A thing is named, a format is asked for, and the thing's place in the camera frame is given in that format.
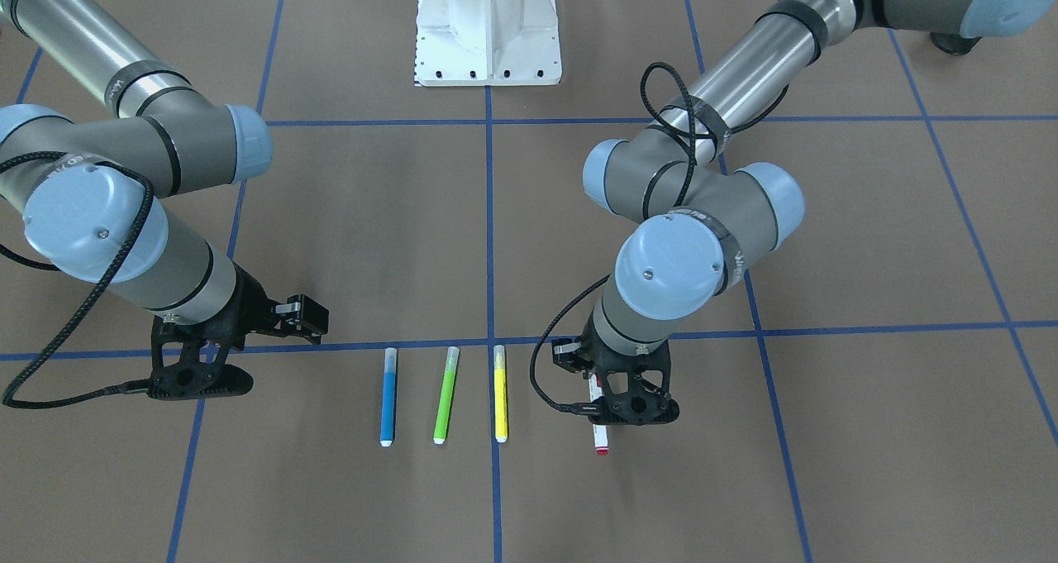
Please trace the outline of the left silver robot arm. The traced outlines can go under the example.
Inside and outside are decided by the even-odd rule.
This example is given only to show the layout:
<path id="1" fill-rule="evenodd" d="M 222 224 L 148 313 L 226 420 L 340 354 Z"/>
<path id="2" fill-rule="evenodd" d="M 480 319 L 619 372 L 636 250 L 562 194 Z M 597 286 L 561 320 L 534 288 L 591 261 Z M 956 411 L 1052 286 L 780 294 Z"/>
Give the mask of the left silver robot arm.
<path id="1" fill-rule="evenodd" d="M 662 107 L 634 140 L 600 142 L 583 187 L 601 208 L 637 228 L 581 334 L 555 340 L 553 363 L 595 378 L 600 397 L 559 403 L 597 425 L 664 424 L 678 417 L 671 394 L 672 337 L 712 297 L 774 253 L 805 215 L 794 176 L 764 161 L 730 174 L 710 169 L 734 137 L 774 111 L 798 73 L 862 28 L 929 33 L 962 55 L 981 38 L 1026 31 L 1056 0 L 777 0 L 717 63 Z"/>

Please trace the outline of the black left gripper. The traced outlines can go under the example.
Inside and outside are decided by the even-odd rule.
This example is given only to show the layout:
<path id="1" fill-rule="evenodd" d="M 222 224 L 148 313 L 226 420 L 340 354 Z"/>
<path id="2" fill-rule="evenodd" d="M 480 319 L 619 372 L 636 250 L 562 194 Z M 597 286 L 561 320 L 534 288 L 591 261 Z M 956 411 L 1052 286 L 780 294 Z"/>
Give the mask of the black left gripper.
<path id="1" fill-rule="evenodd" d="M 622 355 L 601 340 L 590 322 L 574 340 L 553 340 L 551 352 L 553 363 L 563 370 L 585 379 L 594 375 L 602 385 L 600 397 L 560 403 L 560 412 L 588 417 L 598 425 L 654 425 L 678 419 L 680 407 L 671 393 L 668 341 L 646 355 Z"/>

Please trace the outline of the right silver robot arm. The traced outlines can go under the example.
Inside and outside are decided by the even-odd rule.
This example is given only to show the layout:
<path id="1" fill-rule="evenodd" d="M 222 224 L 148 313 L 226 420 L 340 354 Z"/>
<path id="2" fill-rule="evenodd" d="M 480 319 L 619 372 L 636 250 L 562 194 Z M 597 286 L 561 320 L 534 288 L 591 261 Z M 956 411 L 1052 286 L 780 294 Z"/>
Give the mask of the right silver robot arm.
<path id="1" fill-rule="evenodd" d="M 268 170 L 273 141 L 247 106 L 215 106 L 94 0 L 2 0 L 5 24 L 34 40 L 111 114 L 72 122 L 52 108 L 2 109 L 2 198 L 42 261 L 92 288 L 2 395 L 11 408 L 60 408 L 114 394 L 158 400 L 241 396 L 253 379 L 229 363 L 250 334 L 313 345 L 329 312 L 296 294 L 269 298 L 225 251 L 171 216 L 163 198 L 238 184 Z M 16 397 L 111 292 L 154 317 L 146 379 L 50 401 Z"/>

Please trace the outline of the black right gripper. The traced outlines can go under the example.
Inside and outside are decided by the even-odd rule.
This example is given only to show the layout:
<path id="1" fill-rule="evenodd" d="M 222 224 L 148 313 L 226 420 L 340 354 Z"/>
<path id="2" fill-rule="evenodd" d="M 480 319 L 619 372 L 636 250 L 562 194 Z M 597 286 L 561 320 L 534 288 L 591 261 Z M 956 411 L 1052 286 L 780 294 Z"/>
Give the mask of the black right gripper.
<path id="1" fill-rule="evenodd" d="M 230 364 L 227 357 L 231 350 L 245 348 L 248 335 L 295 335 L 318 345 L 328 333 L 330 312 L 317 299 L 295 294 L 279 303 L 240 266 L 235 273 L 233 297 L 207 321 L 182 325 L 156 319 L 149 398 L 243 396 L 253 389 L 253 377 Z"/>

